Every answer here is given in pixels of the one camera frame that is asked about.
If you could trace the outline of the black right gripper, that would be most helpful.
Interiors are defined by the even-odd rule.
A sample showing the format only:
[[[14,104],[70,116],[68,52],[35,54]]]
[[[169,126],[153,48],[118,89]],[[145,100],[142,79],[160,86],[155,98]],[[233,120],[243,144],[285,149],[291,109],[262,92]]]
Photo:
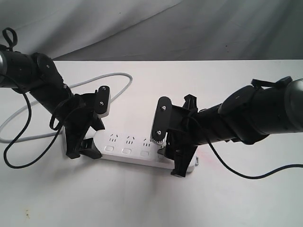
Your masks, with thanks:
[[[186,177],[187,169],[196,152],[196,146],[189,132],[189,118],[197,113],[196,97],[189,94],[184,97],[182,106],[172,105],[167,130],[166,146],[158,150],[158,154],[174,159],[171,175]]]

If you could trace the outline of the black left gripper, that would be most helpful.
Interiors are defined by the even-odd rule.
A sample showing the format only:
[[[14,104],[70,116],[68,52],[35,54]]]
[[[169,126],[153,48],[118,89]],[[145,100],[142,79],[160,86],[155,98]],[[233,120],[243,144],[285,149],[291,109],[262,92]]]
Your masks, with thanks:
[[[69,158],[81,155],[91,159],[102,158],[101,152],[95,147],[93,138],[84,139],[88,129],[104,130],[102,119],[94,111],[94,93],[75,95],[78,103],[64,122],[65,154]]]

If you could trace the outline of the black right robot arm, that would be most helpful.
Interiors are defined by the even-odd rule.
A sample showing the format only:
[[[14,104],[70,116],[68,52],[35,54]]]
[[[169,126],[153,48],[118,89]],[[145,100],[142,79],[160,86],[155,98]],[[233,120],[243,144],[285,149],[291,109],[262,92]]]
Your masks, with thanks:
[[[303,81],[285,77],[277,82],[252,80],[224,102],[199,110],[196,97],[186,95],[182,106],[170,98],[158,100],[151,140],[173,160],[171,174],[185,177],[200,145],[232,141],[252,145],[271,134],[303,130]]]

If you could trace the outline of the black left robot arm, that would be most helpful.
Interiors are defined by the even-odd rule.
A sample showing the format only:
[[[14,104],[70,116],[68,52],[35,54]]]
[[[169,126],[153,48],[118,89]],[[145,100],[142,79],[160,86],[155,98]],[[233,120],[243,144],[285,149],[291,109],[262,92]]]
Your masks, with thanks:
[[[66,155],[101,158],[93,141],[85,139],[89,128],[105,128],[102,118],[110,109],[110,88],[102,85],[93,93],[74,94],[64,83],[55,63],[45,54],[0,52],[0,86],[15,92],[29,92],[51,115],[50,128],[64,127]]]

